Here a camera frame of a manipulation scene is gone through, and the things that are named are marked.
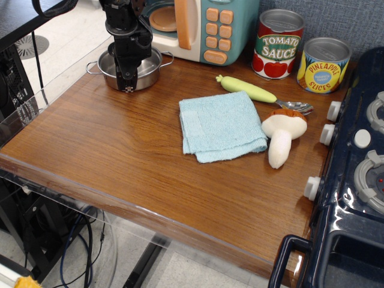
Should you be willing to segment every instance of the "can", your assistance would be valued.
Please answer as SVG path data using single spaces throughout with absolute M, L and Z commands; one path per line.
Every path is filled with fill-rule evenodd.
M 297 75 L 299 85 L 320 94 L 336 91 L 343 81 L 351 55 L 350 46 L 343 40 L 329 37 L 308 40 Z
M 292 72 L 304 25 L 303 17 L 296 12 L 264 11 L 259 17 L 252 69 L 265 78 L 287 77 Z

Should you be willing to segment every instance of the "toy microwave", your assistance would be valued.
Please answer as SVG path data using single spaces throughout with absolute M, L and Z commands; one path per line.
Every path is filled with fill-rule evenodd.
M 175 57 L 226 66 L 256 34 L 259 0 L 147 0 L 152 45 Z

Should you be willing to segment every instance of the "pot handle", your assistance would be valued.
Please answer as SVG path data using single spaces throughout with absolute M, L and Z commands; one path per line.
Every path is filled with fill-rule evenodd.
M 103 72 L 90 72 L 90 70 L 88 68 L 91 64 L 95 64 L 96 62 L 97 61 L 93 61 L 93 62 L 90 62 L 90 63 L 88 63 L 86 65 L 85 70 L 88 72 L 88 74 L 91 74 L 91 75 L 102 75 Z
M 160 68 L 163 68 L 163 67 L 165 67 L 165 66 L 168 66 L 168 65 L 172 64 L 172 63 L 173 63 L 173 60 L 175 60 L 174 55 L 173 55 L 172 53 L 168 52 L 168 51 L 162 52 L 161 54 L 165 54 L 165 55 L 169 55 L 169 56 L 171 56 L 171 57 L 172 57 L 172 60 L 171 60 L 170 62 L 168 62 L 168 63 L 165 63 L 165 64 L 161 65 Z

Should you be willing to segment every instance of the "oven door handle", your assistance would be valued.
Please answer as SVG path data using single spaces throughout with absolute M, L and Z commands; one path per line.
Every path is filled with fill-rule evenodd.
M 298 237 L 296 235 L 285 236 L 280 244 L 274 268 L 269 279 L 268 288 L 279 288 L 281 286 L 289 256 L 292 251 L 300 251 L 305 254 L 308 254 L 311 252 L 311 250 L 311 241 Z

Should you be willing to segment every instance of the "mushroom cap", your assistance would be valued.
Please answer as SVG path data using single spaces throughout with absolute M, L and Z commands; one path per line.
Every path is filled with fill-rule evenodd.
M 302 136 L 307 130 L 307 120 L 303 114 L 291 109 L 272 111 L 262 124 L 262 130 L 272 138 L 276 130 L 288 131 L 292 140 Z
M 268 116 L 265 119 L 267 119 L 273 115 L 286 115 L 289 117 L 300 117 L 305 122 L 307 121 L 307 119 L 304 117 L 303 114 L 301 114 L 300 112 L 298 112 L 296 110 L 292 110 L 292 109 L 285 109 L 285 108 L 276 109 L 276 110 L 272 111 L 270 114 L 268 114 Z

